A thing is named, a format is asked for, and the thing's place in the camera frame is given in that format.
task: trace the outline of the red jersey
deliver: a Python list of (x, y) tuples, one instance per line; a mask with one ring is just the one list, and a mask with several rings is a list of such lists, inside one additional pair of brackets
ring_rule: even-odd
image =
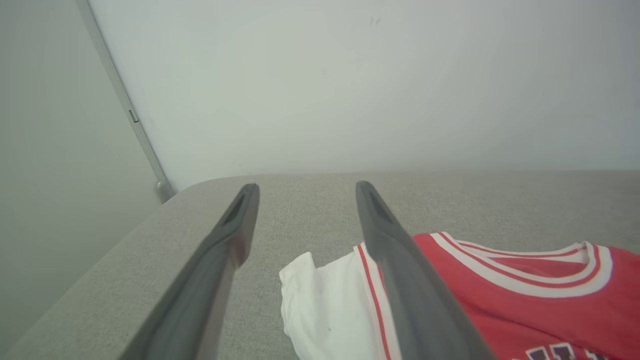
[(576, 243), (507, 252), (413, 237), (500, 359), (639, 359), (640, 259)]

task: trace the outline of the white trim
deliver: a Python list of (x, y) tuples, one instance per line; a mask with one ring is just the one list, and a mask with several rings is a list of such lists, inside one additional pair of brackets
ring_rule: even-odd
[[(602, 289), (607, 284), (607, 282), (609, 281), (609, 278), (611, 277), (611, 270), (612, 270), (611, 253), (609, 252), (609, 249), (606, 247), (598, 246), (598, 251), (600, 253), (600, 256), (599, 256), (600, 271), (598, 271), (598, 273), (591, 280), (583, 284), (568, 287), (568, 288), (549, 288), (545, 286), (529, 284), (528, 282), (523, 282), (518, 279), (514, 279), (513, 277), (510, 277), (508, 275), (497, 272), (491, 268), (488, 268), (487, 266), (484, 266), (482, 263), (478, 262), (478, 260), (470, 256), (471, 255), (470, 252), (465, 251), (464, 249), (463, 251), (458, 250), (456, 247), (451, 245), (446, 239), (444, 239), (440, 234), (432, 234), (431, 236), (441, 248), (443, 248), (446, 252), (448, 252), (454, 258), (456, 258), (462, 265), (468, 267), (471, 271), (480, 275), (482, 278), (500, 287), (503, 287), (507, 290), (511, 290), (513, 292), (521, 293), (524, 295), (530, 295), (535, 297), (548, 297), (548, 298), (576, 297), (576, 296), (587, 295)], [(569, 277), (549, 278), (549, 277), (531, 275), (525, 272), (521, 272), (512, 268), (509, 268), (508, 266), (504, 266), (502, 264), (496, 263), (495, 261), (489, 258), (475, 255), (475, 254), (474, 255), (480, 257), (483, 261), (490, 263), (491, 265), (497, 268), (500, 268), (503, 271), (523, 277), (525, 279), (530, 279), (538, 282), (545, 282), (548, 284), (563, 284), (566, 282), (573, 282), (573, 281), (584, 279), (586, 276), (590, 275), (590, 273), (593, 271), (595, 267), (596, 261), (593, 255), (593, 247), (597, 245), (592, 245), (586, 242), (582, 244), (587, 248), (589, 263), (583, 271)]]
[[(451, 236), (449, 233), (447, 232), (442, 232), (443, 234), (447, 235), (450, 239), (453, 239), (453, 236)], [(531, 255), (540, 255), (540, 256), (544, 256), (544, 255), (560, 255), (560, 254), (564, 254), (565, 252), (569, 252), (569, 251), (573, 251), (575, 250), (575, 244), (571, 244), (563, 249), (560, 250), (552, 250), (552, 251), (539, 251), (539, 252), (523, 252), (523, 251), (504, 251), (504, 250), (497, 250), (497, 249), (492, 249), (490, 247), (486, 247), (486, 246), (482, 246), (480, 244), (476, 244), (476, 243), (472, 243), (471, 241), (463, 241), (463, 240), (456, 240), (458, 243), (463, 244), (463, 245), (472, 245), (472, 246), (476, 246), (485, 250), (490, 250), (490, 251), (495, 251), (495, 252), (499, 252), (501, 254), (504, 255), (514, 255), (514, 256), (518, 256), (518, 255), (525, 255), (525, 256), (531, 256)]]
[[(442, 239), (442, 241), (446, 241), (445, 238), (443, 238), (442, 236), (440, 236), (439, 234), (435, 234), (436, 236), (438, 236), (440, 239)], [(436, 242), (440, 243), (440, 241), (438, 241), (438, 239), (436, 238), (436, 236), (434, 236), (433, 238), (436, 239)], [(458, 242), (454, 239), (451, 238), (450, 236), (448, 236), (449, 240), (451, 240), (453, 243), (455, 243), (456, 245), (458, 245), (460, 247), (460, 249), (467, 253), (467, 254), (473, 254), (475, 256), (478, 256), (475, 252), (469, 251), (471, 249), (466, 249), (465, 247), (461, 247)], [(509, 266), (500, 264), (490, 258), (484, 257), (484, 256), (478, 256), (479, 258), (481, 258), (483, 261), (485, 261), (486, 263), (488, 263), (491, 266), (494, 266), (504, 272), (508, 272), (510, 274), (513, 274), (515, 276), (519, 276), (522, 277), (524, 279), (528, 279), (528, 280), (532, 280), (532, 281), (538, 281), (538, 282), (545, 282), (547, 284), (566, 284), (568, 282), (574, 282), (574, 281), (580, 281), (583, 280), (584, 278), (588, 277), (589, 275), (591, 275), (591, 273), (593, 272), (593, 270), (596, 267), (596, 258), (594, 255), (594, 251), (593, 251), (593, 245), (590, 243), (583, 243), (583, 246), (585, 246), (586, 250), (580, 250), (582, 252), (582, 256), (586, 257), (587, 260), (587, 266), (584, 267), (584, 269), (582, 269), (582, 271), (580, 271), (577, 274), (573, 274), (570, 276), (565, 276), (565, 277), (545, 277), (545, 276), (539, 276), (539, 275), (533, 275), (533, 274), (529, 274), (527, 272), (523, 272), (514, 268), (511, 268)]]
[[(482, 250), (478, 250), (478, 249), (474, 249), (471, 247), (467, 247), (467, 244), (462, 244), (460, 243), (460, 241), (458, 241), (458, 245), (462, 245), (462, 247), (469, 251), (472, 252), (476, 255), (480, 255), (480, 256), (484, 256), (486, 258), (493, 258), (493, 259), (497, 259), (497, 258), (510, 258), (510, 259), (524, 259), (522, 256), (517, 256), (517, 255), (505, 255), (505, 254), (496, 254), (493, 252), (485, 252)], [(571, 255), (567, 255), (567, 256), (540, 256), (540, 257), (535, 257), (535, 258), (526, 258), (526, 259), (537, 259), (537, 260), (554, 260), (554, 261), (562, 261), (565, 263), (578, 263), (578, 264), (584, 264), (587, 263), (587, 259), (585, 254), (581, 253), (581, 252), (576, 252), (574, 254)]]
[[(371, 276), (371, 283), (373, 284), (373, 290), (376, 292), (376, 298), (378, 299), (378, 305), (380, 306), (380, 314), (382, 315), (382, 324), (385, 326), (385, 337), (387, 339), (387, 348), (389, 349), (389, 355), (391, 359), (402, 359), (402, 355), (400, 353), (400, 344), (398, 343), (396, 326), (394, 324), (394, 318), (391, 314), (391, 306), (389, 305), (389, 300), (387, 298), (387, 292), (385, 291), (384, 285), (382, 285), (382, 280), (380, 279), (380, 273), (378, 270), (378, 265), (375, 260), (373, 260), (369, 253), (367, 252), (367, 247), (365, 243), (361, 243), (362, 252), (364, 253), (365, 260), (367, 262), (367, 267), (369, 269), (369, 276)], [(358, 247), (354, 247), (354, 251), (360, 257), (360, 252), (358, 251)], [(371, 304), (371, 309), (373, 313), (374, 319), (378, 319), (378, 314), (376, 313), (375, 305)], [(378, 338), (380, 341), (380, 349), (382, 351), (382, 358), (385, 358), (385, 350), (384, 344), (382, 343), (382, 337)]]

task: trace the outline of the jersey lettering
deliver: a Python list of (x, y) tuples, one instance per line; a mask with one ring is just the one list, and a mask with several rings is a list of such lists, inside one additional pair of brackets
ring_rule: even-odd
[(554, 360), (575, 360), (575, 354), (569, 343), (550, 345)]
[(527, 356), (529, 357), (529, 360), (550, 360), (547, 348), (545, 347), (529, 349), (527, 350)]
[(590, 358), (591, 360), (608, 360), (608, 358), (606, 356), (602, 356), (602, 355), (598, 355), (594, 352), (591, 352), (587, 349), (584, 349), (584, 353), (587, 354), (587, 357)]

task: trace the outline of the basketball jersey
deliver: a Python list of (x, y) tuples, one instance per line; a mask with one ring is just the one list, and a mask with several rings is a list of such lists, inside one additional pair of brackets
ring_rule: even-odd
[[(506, 252), (447, 233), (413, 239), (499, 359), (638, 357), (638, 256), (586, 242)], [(364, 244), (319, 269), (306, 253), (280, 277), (285, 332), (301, 358), (401, 358), (383, 278)], [(298, 351), (309, 344), (320, 352)]]

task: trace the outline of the red stripe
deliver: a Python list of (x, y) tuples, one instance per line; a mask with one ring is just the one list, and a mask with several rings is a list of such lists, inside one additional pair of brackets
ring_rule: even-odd
[(382, 312), (380, 311), (380, 304), (378, 303), (378, 297), (376, 296), (376, 291), (373, 290), (373, 282), (371, 282), (369, 267), (367, 266), (367, 260), (364, 257), (364, 251), (362, 251), (361, 245), (358, 245), (358, 250), (360, 251), (360, 259), (362, 260), (364, 273), (367, 275), (367, 282), (369, 282), (369, 289), (371, 290), (371, 297), (373, 298), (373, 304), (376, 306), (376, 314), (378, 315), (378, 325), (380, 325), (380, 334), (382, 335), (382, 345), (385, 348), (385, 355), (387, 356), (387, 360), (391, 360), (391, 354), (389, 354), (389, 347), (387, 346), (387, 335), (385, 334), (385, 324), (382, 321)]
[(540, 282), (540, 281), (530, 280), (530, 279), (526, 279), (524, 277), (517, 276), (517, 275), (512, 274), (510, 272), (504, 271), (503, 269), (497, 268), (497, 267), (487, 263), (485, 260), (477, 257), (476, 255), (471, 254), (471, 253), (466, 252), (463, 249), (461, 249), (458, 246), (458, 244), (456, 244), (453, 241), (451, 241), (451, 239), (449, 239), (445, 234), (443, 234), (443, 233), (439, 233), (439, 234), (440, 234), (440, 236), (442, 236), (443, 239), (445, 239), (447, 242), (449, 242), (453, 247), (455, 247), (459, 251), (464, 252), (466, 255), (471, 256), (476, 261), (478, 261), (479, 263), (483, 264), (484, 266), (492, 269), (493, 271), (499, 272), (499, 273), (501, 273), (503, 275), (506, 275), (508, 277), (517, 279), (519, 281), (526, 282), (527, 284), (542, 286), (544, 288), (570, 288), (572, 286), (584, 284), (585, 282), (588, 282), (591, 279), (593, 279), (595, 277), (595, 275), (598, 273), (598, 271), (600, 271), (600, 255), (599, 255), (598, 247), (594, 246), (593, 247), (593, 255), (596, 258), (596, 266), (594, 267), (593, 271), (587, 277), (585, 277), (584, 279), (576, 280), (576, 281), (573, 281), (573, 282), (565, 282), (564, 284), (549, 284), (547, 282)]
[(484, 252), (491, 252), (492, 254), (510, 255), (510, 256), (516, 256), (518, 258), (557, 258), (559, 256), (573, 255), (573, 254), (578, 252), (578, 249), (573, 249), (573, 250), (569, 250), (568, 252), (564, 252), (562, 254), (524, 255), (524, 254), (514, 254), (514, 253), (497, 251), (497, 250), (489, 250), (489, 249), (485, 249), (483, 247), (479, 247), (479, 246), (475, 246), (475, 245), (471, 245), (471, 244), (466, 244), (466, 243), (460, 243), (460, 245), (462, 245), (464, 247), (470, 247), (472, 249), (477, 249), (477, 250), (480, 250), (480, 251), (484, 251)]

